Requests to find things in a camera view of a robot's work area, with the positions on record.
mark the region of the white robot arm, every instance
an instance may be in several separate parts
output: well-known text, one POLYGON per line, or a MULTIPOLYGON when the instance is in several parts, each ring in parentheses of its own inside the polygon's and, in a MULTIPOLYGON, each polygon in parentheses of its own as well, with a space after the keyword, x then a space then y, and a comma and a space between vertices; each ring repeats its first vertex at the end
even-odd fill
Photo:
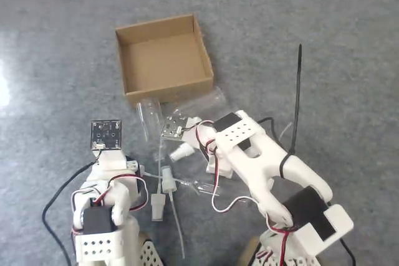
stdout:
MULTIPOLYGON (((199 143, 208 145, 207 172, 215 172, 217 159, 218 175, 230 178, 233 172, 237 173, 267 220, 280 227, 295 227, 287 243, 287 259, 295 255, 314 257, 353 228, 342 206, 327 205, 332 199, 330 186, 301 159, 289 156, 280 169, 287 152, 244 111, 230 113, 212 126, 203 123, 197 123, 197 127, 187 125, 189 130, 183 130, 181 140, 194 148, 200 148, 199 143), (216 149, 215 158, 212 149, 216 149), (281 172, 284 178, 304 188, 285 203, 271 193, 273 178, 281 176, 281 172)), ((270 241, 274 247, 281 243, 281 235, 271 238, 270 232, 266 233, 261 238, 265 245, 270 241)))

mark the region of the wire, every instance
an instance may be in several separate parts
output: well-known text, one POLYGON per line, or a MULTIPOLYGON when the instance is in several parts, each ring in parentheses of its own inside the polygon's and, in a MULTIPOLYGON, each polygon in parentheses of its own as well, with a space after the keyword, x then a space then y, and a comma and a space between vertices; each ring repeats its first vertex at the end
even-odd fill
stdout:
POLYGON ((277 137, 277 133, 276 133, 276 128, 274 126, 274 118, 272 116, 267 116, 265 118, 263 118, 262 120, 257 121, 258 124, 264 123, 265 121, 270 121, 270 127, 272 130, 272 136, 274 141, 284 150, 286 150, 284 148, 284 146, 282 145, 282 143, 279 141, 278 137, 277 137))
POLYGON ((93 203, 98 205, 105 198, 110 189, 111 186, 108 186, 108 188, 102 194, 100 194, 100 196, 96 198, 96 200, 93 203))
POLYGON ((274 232, 274 233, 277 233, 277 234, 285 234, 285 233, 288 233, 288 232, 294 232, 295 231, 295 227, 290 227, 290 228, 287 228, 287 229, 281 229, 281 228, 278 228, 278 227, 273 227, 273 226, 271 226, 270 225, 270 222, 269 222, 269 215, 266 213, 266 215, 265 215, 265 218, 266 218, 266 225, 267 225, 267 228, 270 230, 270 231, 272 231, 272 232, 274 232))
POLYGON ((282 242, 281 242, 281 253, 280 253, 280 266, 284 266, 284 257, 286 255, 286 245, 287 245, 287 239, 288 235, 290 232, 286 232, 284 236, 282 236, 282 242))
POLYGON ((214 188, 213 188, 213 193, 212 193, 212 208, 218 212, 218 213, 225 213, 230 211, 230 209, 240 200, 240 199, 249 199, 250 201, 254 202, 255 204, 259 204, 253 197, 249 197, 249 196, 238 196, 235 199, 233 199, 233 201, 230 203, 230 205, 228 205, 226 208, 224 209, 218 209, 215 204, 214 204, 214 197, 216 195, 216 190, 218 188, 219 185, 219 166, 218 166, 218 158, 216 157, 216 147, 213 150, 213 154, 214 154, 214 173, 215 173, 215 182, 214 182, 214 188))
POLYGON ((182 256, 183 259, 185 259, 186 258, 186 254, 185 254, 185 244, 183 242, 183 233, 181 232, 179 218, 177 217, 175 202, 173 201, 173 195, 172 195, 171 191, 169 192, 169 198, 170 198, 170 203, 171 203, 172 210, 173 210, 173 215, 174 215, 175 221, 176 221, 177 231, 179 233, 180 247, 181 247, 181 256, 182 256))
POLYGON ((209 147, 210 144, 211 144, 212 142, 214 142, 214 141, 215 141, 215 139, 213 138, 213 139, 208 140, 208 141, 206 142, 206 144, 205 144, 205 152, 208 153, 208 147, 209 147))
POLYGON ((160 194, 161 193, 161 152, 162 152, 162 138, 160 138, 160 148, 158 149, 158 187, 156 189, 156 193, 160 194))
POLYGON ((149 198, 149 197, 148 197, 147 184, 145 183, 145 181, 144 181, 143 178, 141 178, 141 177, 139 177, 139 176, 137 176, 137 175, 135 175, 135 174, 118 174, 117 176, 112 177, 112 178, 108 181, 108 187, 110 187, 110 183, 111 183, 113 180, 116 180, 116 179, 119 179, 119 178, 127 178, 127 177, 133 177, 133 178, 135 178, 135 179, 137 179, 137 180, 143 182, 143 184, 144 184, 144 189, 145 189, 145 194, 146 194, 145 202, 143 202, 142 204, 137 205, 137 206, 135 206, 135 207, 131 207, 131 208, 129 209, 129 211, 138 211, 138 210, 144 208, 144 207, 147 205, 147 203, 148 203, 148 198, 149 198))
POLYGON ((284 130, 281 131, 280 135, 279 135, 279 141, 281 141, 282 136, 284 135, 284 133, 289 129, 289 127, 292 126, 292 122, 290 121, 288 123, 288 125, 284 128, 284 130))
POLYGON ((195 137, 196 137, 196 139, 197 139, 197 141, 198 141, 198 143, 199 143, 200 146, 204 147, 204 145, 202 144, 202 142, 201 142, 201 140, 200 140, 200 134, 199 134, 199 132, 198 132, 198 128, 199 128, 201 125, 204 125, 204 124, 213 124, 213 123, 214 123, 213 121, 204 120, 204 121, 199 122, 198 125, 196 126, 196 128, 195 128, 195 137))
POLYGON ((265 266, 267 261, 270 259, 270 257, 273 255, 273 251, 269 252, 268 255, 264 258, 262 266, 265 266))
POLYGON ((290 152, 295 154, 295 143, 297 141, 297 129, 298 129, 298 116, 299 116, 299 97, 300 97, 300 73, 302 72, 302 44, 298 47, 298 68, 297 68, 297 91, 295 99, 295 115, 294 115, 294 127, 292 129, 292 139, 290 152))
POLYGON ((61 185, 61 187, 57 190, 57 192, 53 195, 51 200, 46 204, 46 206, 43 209, 43 213, 42 213, 43 225, 46 228, 46 230, 49 232, 49 234, 53 237, 53 239, 55 240, 55 242, 57 243, 59 248, 61 249, 68 266, 72 266, 68 252, 67 252, 65 246, 62 244, 61 240, 58 238, 57 234, 51 229, 50 225, 47 223, 46 214, 47 214, 47 211, 50 209, 50 207, 55 202, 55 200, 59 197, 60 193, 65 189, 65 187, 67 187, 67 185, 69 183, 71 183, 78 175, 80 175, 84 171, 88 170, 93 164, 95 164, 99 160, 100 155, 101 155, 101 151, 94 161, 92 161, 89 164, 86 164, 82 168, 78 169, 76 171, 76 173, 74 173, 63 185, 61 185))
POLYGON ((352 266, 356 266, 356 258, 355 258, 355 255, 353 254, 353 252, 349 249, 349 247, 347 246, 347 244, 345 243, 343 238, 340 238, 339 241, 341 242, 342 246, 344 247, 344 249, 349 254, 349 256, 350 256, 350 258, 352 260, 352 266))
POLYGON ((72 207, 72 212, 75 212, 75 210, 76 210, 76 205, 75 205, 76 194, 78 194, 78 193, 87 194, 87 193, 90 193, 92 191, 95 191, 96 193, 101 195, 101 192, 96 188, 96 186, 97 186, 97 184, 94 184, 94 185, 91 185, 91 186, 86 186, 86 187, 83 187, 83 188, 80 188, 80 189, 74 191, 71 194, 71 196, 70 196, 70 205, 72 207))
POLYGON ((295 113, 294 113, 294 127, 292 129, 291 147, 289 148, 286 156, 282 159, 279 172, 280 177, 284 178, 284 164, 288 158, 295 154, 295 144, 297 140, 298 118, 299 118, 299 98, 300 98, 300 73, 302 72, 302 44, 298 47, 298 68, 297 68, 297 90, 295 99, 295 113))

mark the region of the white plastic part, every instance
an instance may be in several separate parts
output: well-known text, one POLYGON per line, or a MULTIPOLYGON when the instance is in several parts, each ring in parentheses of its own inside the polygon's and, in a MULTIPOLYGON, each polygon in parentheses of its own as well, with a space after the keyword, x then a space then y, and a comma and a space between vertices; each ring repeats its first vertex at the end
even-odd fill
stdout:
POLYGON ((169 157, 172 162, 176 162, 181 158, 194 154, 194 152, 195 150, 192 146, 190 146, 188 143, 182 143, 176 150, 170 153, 169 157))
POLYGON ((129 217, 126 224, 111 233, 76 235, 76 259, 80 266, 95 261, 112 261, 112 265, 139 265, 138 222, 129 217))
POLYGON ((142 266, 163 266, 162 260, 155 249, 154 243, 147 240, 144 242, 140 252, 140 265, 142 266))
POLYGON ((165 207, 166 195, 153 193, 151 195, 152 221, 163 220, 163 209, 165 207))
POLYGON ((78 263, 119 259, 123 257, 122 230, 104 234, 77 235, 75 246, 78 263))
POLYGON ((163 193, 175 192, 177 190, 176 181, 173 178, 170 166, 162 167, 162 191, 163 193))
POLYGON ((341 205, 333 205, 324 211, 325 217, 331 223, 336 233, 326 240, 322 240, 313 226, 308 223, 299 230, 292 233, 293 239, 300 244, 303 251, 312 256, 316 256, 323 250, 339 240, 347 232, 353 229, 353 221, 341 205))
MULTIPOLYGON (((214 156, 209 157, 209 163, 206 165, 206 172, 209 174, 214 174, 214 156)), ((219 175, 231 179, 233 176, 233 169, 231 164, 227 160, 218 161, 219 175)))
MULTIPOLYGON (((218 132, 215 136, 219 162, 225 159, 230 163, 232 169, 248 186, 253 198, 259 203, 258 208, 261 214, 268 213, 277 223, 292 226, 291 214, 274 197, 267 184, 269 179, 280 176, 279 165, 287 153, 245 112, 240 110, 236 114, 242 120, 218 132), (251 147, 257 153, 255 156, 248 156, 238 147, 240 142, 248 138, 251 141, 251 147)), ((300 184, 303 188, 312 186, 325 202, 332 199, 330 186, 296 156, 291 156, 286 161, 284 177, 300 184)))

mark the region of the black cable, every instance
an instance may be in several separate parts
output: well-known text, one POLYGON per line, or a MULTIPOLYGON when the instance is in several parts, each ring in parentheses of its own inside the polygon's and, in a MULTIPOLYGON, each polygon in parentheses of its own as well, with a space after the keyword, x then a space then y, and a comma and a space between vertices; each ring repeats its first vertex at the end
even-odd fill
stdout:
POLYGON ((289 148, 286 156, 281 160, 279 166, 280 177, 284 178, 284 164, 288 158, 295 154, 295 144, 297 140, 297 130, 298 130, 298 117, 299 117, 299 97, 300 97, 300 73, 302 71, 302 44, 298 47, 298 68, 297 68, 297 91, 295 99, 295 113, 294 113, 294 127, 292 129, 292 139, 291 147, 289 148))
POLYGON ((349 247, 347 246, 347 244, 345 243, 343 238, 340 238, 339 241, 341 242, 342 246, 344 247, 344 249, 349 254, 350 258, 352 259, 352 266, 356 266, 356 258, 355 258, 355 255, 353 254, 353 252, 349 249, 349 247))
POLYGON ((274 119, 272 116, 268 116, 263 118, 262 120, 257 121, 258 124, 264 123, 265 121, 270 121, 270 127, 272 130, 272 135, 274 138, 274 141, 282 148, 284 149, 284 146, 282 145, 282 143, 279 141, 277 134, 276 134, 276 128, 274 127, 274 119))
POLYGON ((298 116, 299 116, 299 97, 300 97, 300 72, 302 71, 302 44, 298 47, 298 69, 297 69, 297 92, 295 99, 295 115, 294 115, 294 126, 292 130, 292 139, 290 152, 295 154, 295 143, 297 141, 297 129, 298 129, 298 116))
POLYGON ((47 203, 47 205, 43 209, 42 222, 44 224, 44 227, 46 228, 46 230, 49 232, 49 234, 53 237, 55 242, 60 247, 60 249, 61 249, 61 251, 62 251, 62 253, 63 253, 64 257, 65 257, 65 260, 67 261, 67 265, 68 266, 72 266, 72 264, 70 262, 70 258, 69 258, 68 252, 67 252, 65 246, 62 244, 61 240, 58 238, 57 234, 51 229, 50 225, 47 223, 46 214, 47 214, 47 211, 50 209, 51 205, 53 205, 55 200, 59 197, 60 193, 65 189, 65 187, 67 187, 67 185, 69 183, 71 183, 79 174, 83 173, 89 167, 91 167, 94 163, 96 163, 97 160, 99 159, 100 155, 101 155, 101 151, 100 151, 99 155, 96 157, 96 159, 93 162, 90 162, 89 164, 87 164, 87 165, 83 166, 82 168, 78 169, 76 173, 74 173, 63 185, 61 185, 61 187, 57 190, 57 192, 53 195, 51 200, 47 203))
POLYGON ((284 172, 282 171, 284 168, 284 164, 286 163, 286 161, 288 160, 288 158, 292 156, 292 153, 288 152, 285 157, 281 160, 280 162, 280 166, 279 166, 279 172, 280 172, 280 177, 282 177, 284 179, 284 172))

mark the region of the red wire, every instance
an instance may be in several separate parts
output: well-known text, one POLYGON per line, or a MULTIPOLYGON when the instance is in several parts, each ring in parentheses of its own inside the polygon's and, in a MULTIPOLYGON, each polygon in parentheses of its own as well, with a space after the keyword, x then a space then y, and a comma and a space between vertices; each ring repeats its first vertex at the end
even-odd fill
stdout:
MULTIPOLYGON (((126 178, 126 177, 134 177, 134 178, 140 178, 139 176, 135 175, 135 174, 118 174, 117 176, 112 177, 109 181, 108 181, 108 187, 110 186, 111 181, 118 179, 118 178, 126 178)), ((144 203, 137 205, 135 207, 131 207, 129 209, 129 211, 136 211, 141 209, 143 206, 145 206, 145 204, 147 203, 147 201, 145 201, 144 203)))
POLYGON ((208 152, 208 147, 209 147, 209 145, 210 145, 212 142, 214 142, 214 139, 208 140, 208 141, 206 142, 206 144, 205 144, 205 152, 208 152))
POLYGON ((105 198, 105 196, 107 195, 107 193, 109 192, 109 188, 104 191, 98 198, 96 198, 96 200, 94 201, 94 204, 98 204, 99 202, 101 202, 103 200, 103 198, 105 198))
POLYGON ((281 255, 280 255, 280 266, 284 266, 284 256, 286 255, 286 244, 287 244, 287 239, 288 235, 290 232, 286 232, 284 236, 282 237, 282 242, 281 242, 281 255))
POLYGON ((218 147, 215 146, 213 149, 213 155, 214 155, 214 181, 213 181, 213 191, 216 190, 216 188, 218 188, 216 186, 216 181, 217 181, 217 177, 218 177, 218 173, 219 173, 219 161, 218 161, 218 157, 216 156, 216 149, 218 147))
POLYGON ((270 259, 270 257, 272 256, 273 252, 269 252, 269 254, 266 256, 266 258, 264 258, 263 264, 262 266, 265 266, 267 261, 270 259))
POLYGON ((198 126, 199 125, 204 125, 204 124, 213 124, 213 121, 203 121, 200 124, 197 125, 197 127, 195 128, 195 137, 199 143, 200 146, 204 146, 200 140, 200 134, 198 133, 198 126))

